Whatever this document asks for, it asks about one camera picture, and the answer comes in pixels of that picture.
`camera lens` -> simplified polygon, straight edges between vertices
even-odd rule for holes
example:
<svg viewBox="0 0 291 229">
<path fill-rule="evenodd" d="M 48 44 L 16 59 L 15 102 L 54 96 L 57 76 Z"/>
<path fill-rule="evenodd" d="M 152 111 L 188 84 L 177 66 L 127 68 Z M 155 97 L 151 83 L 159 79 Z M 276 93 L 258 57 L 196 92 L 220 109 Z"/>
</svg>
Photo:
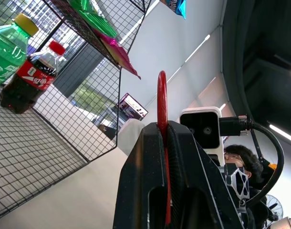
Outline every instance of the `camera lens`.
<svg viewBox="0 0 291 229">
<path fill-rule="evenodd" d="M 209 126 L 207 126 L 203 129 L 203 132 L 204 132 L 204 134 L 209 135 L 209 134 L 211 134 L 211 128 Z"/>
<path fill-rule="evenodd" d="M 190 132 L 191 132 L 192 134 L 194 134 L 194 129 L 193 129 L 193 128 L 189 128 L 189 130 L 190 130 Z"/>
</svg>

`black cable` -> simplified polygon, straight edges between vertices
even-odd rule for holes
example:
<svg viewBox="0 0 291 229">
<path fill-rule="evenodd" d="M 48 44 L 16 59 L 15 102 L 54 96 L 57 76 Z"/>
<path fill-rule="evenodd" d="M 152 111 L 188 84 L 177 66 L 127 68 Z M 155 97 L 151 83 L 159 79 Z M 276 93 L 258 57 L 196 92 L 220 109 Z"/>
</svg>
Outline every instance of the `black cable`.
<svg viewBox="0 0 291 229">
<path fill-rule="evenodd" d="M 252 128 L 265 134 L 269 138 L 269 140 L 274 144 L 277 150 L 278 163 L 277 163 L 277 168 L 275 169 L 272 177 L 270 178 L 266 186 L 264 186 L 264 188 L 257 195 L 255 195 L 253 198 L 246 201 L 247 208 L 249 208 L 250 206 L 253 206 L 255 203 L 258 203 L 259 201 L 261 201 L 263 197 L 265 197 L 266 194 L 268 194 L 268 192 L 272 189 L 272 187 L 274 187 L 274 185 L 278 181 L 282 173 L 283 165 L 284 165 L 283 149 L 278 139 L 275 137 L 275 135 L 273 135 L 271 131 L 269 131 L 267 128 L 263 127 L 262 125 L 258 123 L 252 123 Z"/>
<path fill-rule="evenodd" d="M 262 164 L 261 159 L 263 158 L 263 155 L 262 155 L 262 152 L 260 150 L 260 146 L 259 146 L 259 143 L 258 143 L 258 140 L 257 140 L 257 137 L 256 137 L 254 129 L 250 130 L 250 134 L 251 134 L 251 137 L 252 137 L 252 141 L 254 142 L 258 158 L 259 158 L 259 160 L 260 160 L 260 162 Z"/>
</svg>

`green snack bag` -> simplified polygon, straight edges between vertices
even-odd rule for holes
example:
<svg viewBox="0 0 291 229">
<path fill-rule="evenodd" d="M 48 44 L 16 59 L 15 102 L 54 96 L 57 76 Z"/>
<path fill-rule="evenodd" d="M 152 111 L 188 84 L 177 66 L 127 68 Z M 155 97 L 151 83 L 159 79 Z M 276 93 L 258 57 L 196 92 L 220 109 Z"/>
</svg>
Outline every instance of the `green snack bag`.
<svg viewBox="0 0 291 229">
<path fill-rule="evenodd" d="M 68 2 L 95 30 L 112 38 L 117 36 L 117 33 L 108 21 L 104 17 L 99 16 L 98 12 L 93 8 L 90 0 L 68 0 Z"/>
</svg>

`cola bottle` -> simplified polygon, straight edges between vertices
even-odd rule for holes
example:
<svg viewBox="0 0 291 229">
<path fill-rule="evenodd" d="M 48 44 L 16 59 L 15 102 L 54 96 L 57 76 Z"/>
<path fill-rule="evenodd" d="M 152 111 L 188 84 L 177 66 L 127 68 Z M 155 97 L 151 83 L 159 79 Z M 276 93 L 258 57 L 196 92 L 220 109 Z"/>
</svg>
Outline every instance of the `cola bottle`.
<svg viewBox="0 0 291 229">
<path fill-rule="evenodd" d="M 59 58 L 65 49 L 52 41 L 47 50 L 27 57 L 0 93 L 0 104 L 22 114 L 36 104 L 58 75 Z"/>
</svg>

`green soda bottle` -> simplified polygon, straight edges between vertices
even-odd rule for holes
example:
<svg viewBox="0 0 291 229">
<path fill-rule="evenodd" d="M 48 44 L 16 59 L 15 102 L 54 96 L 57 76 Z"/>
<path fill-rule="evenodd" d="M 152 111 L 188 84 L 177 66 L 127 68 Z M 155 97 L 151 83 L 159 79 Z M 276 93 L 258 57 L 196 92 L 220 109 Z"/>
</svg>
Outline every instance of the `green soda bottle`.
<svg viewBox="0 0 291 229">
<path fill-rule="evenodd" d="M 0 26 L 0 85 L 25 62 L 28 39 L 38 30 L 32 20 L 22 13 L 12 25 Z"/>
</svg>

